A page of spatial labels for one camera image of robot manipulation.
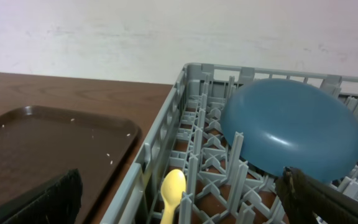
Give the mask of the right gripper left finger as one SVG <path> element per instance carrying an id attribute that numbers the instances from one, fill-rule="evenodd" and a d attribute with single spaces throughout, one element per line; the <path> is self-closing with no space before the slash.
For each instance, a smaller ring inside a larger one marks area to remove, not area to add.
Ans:
<path id="1" fill-rule="evenodd" d="M 79 170 L 70 169 L 0 205 L 0 223 L 74 223 L 82 195 Z"/>

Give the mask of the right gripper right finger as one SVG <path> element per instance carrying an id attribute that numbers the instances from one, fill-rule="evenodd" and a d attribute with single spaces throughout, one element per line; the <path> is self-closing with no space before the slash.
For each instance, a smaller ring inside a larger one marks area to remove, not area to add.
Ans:
<path id="1" fill-rule="evenodd" d="M 294 167 L 284 167 L 275 181 L 290 224 L 358 224 L 358 202 Z"/>

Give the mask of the dark blue plate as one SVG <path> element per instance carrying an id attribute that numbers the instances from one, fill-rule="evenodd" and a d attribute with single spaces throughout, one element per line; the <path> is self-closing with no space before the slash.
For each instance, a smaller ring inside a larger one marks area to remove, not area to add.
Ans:
<path id="1" fill-rule="evenodd" d="M 280 176 L 296 167 L 323 183 L 346 176 L 358 160 L 358 121 L 347 106 L 315 86 L 257 80 L 236 90 L 221 112 L 228 144 L 244 137 L 240 156 Z"/>

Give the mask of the yellow plastic spoon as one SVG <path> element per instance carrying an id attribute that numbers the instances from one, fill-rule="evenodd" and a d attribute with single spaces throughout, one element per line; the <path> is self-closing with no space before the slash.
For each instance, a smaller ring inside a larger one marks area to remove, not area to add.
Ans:
<path id="1" fill-rule="evenodd" d="M 171 170 L 164 178 L 160 193 L 163 198 L 164 211 L 161 224 L 172 224 L 175 209 L 181 202 L 182 193 L 186 191 L 186 177 L 179 169 Z"/>

